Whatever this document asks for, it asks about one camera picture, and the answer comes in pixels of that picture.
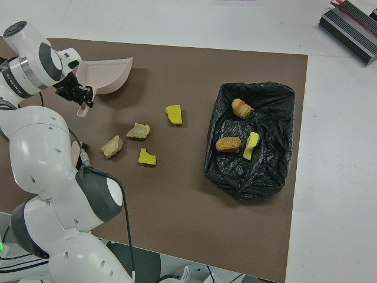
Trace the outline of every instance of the brown table surface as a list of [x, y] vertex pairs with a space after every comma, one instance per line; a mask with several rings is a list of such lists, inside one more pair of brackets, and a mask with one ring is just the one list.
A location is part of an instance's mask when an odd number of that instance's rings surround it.
[[[119, 178], [130, 209], [133, 244], [252, 276], [285, 280], [307, 56], [202, 48], [51, 39], [57, 50], [75, 48], [83, 60], [134, 57], [127, 82], [98, 96], [85, 119], [78, 105], [44, 91], [45, 106], [65, 117], [91, 164]], [[1, 56], [12, 51], [0, 40]], [[285, 84], [296, 93], [293, 156], [285, 188], [268, 199], [238, 202], [203, 175], [209, 121], [223, 83]], [[22, 105], [39, 104], [39, 97]], [[165, 107], [181, 104], [183, 125], [172, 125]], [[126, 138], [134, 123], [149, 124], [145, 141]], [[108, 160], [99, 150], [119, 134], [122, 151]], [[140, 148], [156, 167], [138, 164]], [[7, 142], [0, 140], [0, 208], [12, 212], [31, 195], [15, 184]], [[124, 214], [93, 234], [127, 243]]]

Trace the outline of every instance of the gray floor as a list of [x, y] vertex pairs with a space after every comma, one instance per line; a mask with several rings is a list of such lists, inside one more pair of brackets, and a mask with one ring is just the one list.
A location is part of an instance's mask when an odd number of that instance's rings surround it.
[[[0, 212], [0, 235], [3, 235], [9, 225], [10, 215]], [[119, 259], [124, 268], [131, 274], [130, 247], [121, 243], [102, 240], [107, 247]], [[135, 283], [156, 283], [162, 276], [173, 275], [178, 269], [188, 264], [197, 262], [186, 259], [176, 258], [170, 255], [158, 254], [145, 249], [134, 248], [135, 257]], [[232, 282], [240, 274], [210, 266], [210, 269], [216, 274], [221, 283]], [[266, 283], [265, 281], [247, 275], [241, 275], [233, 281], [234, 283]]]

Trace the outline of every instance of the white dustpan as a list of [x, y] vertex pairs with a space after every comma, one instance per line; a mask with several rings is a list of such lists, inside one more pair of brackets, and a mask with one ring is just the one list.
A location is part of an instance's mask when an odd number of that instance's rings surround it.
[[[77, 68], [76, 77], [80, 84], [93, 88], [96, 94], [108, 94], [118, 90], [127, 80], [133, 58], [104, 61], [83, 61]], [[83, 103], [77, 116], [84, 118], [89, 107]]]

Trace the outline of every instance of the black trash bag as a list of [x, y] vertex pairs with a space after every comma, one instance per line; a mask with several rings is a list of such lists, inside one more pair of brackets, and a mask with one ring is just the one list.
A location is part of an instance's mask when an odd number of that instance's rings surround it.
[[[254, 108], [243, 120], [232, 110], [232, 101], [242, 99]], [[279, 192], [288, 175], [292, 156], [295, 93], [277, 83], [223, 84], [214, 105], [208, 132], [204, 175], [238, 200], [266, 198]], [[260, 136], [252, 160], [243, 158], [250, 132]], [[239, 137], [239, 151], [216, 150], [223, 137]]]

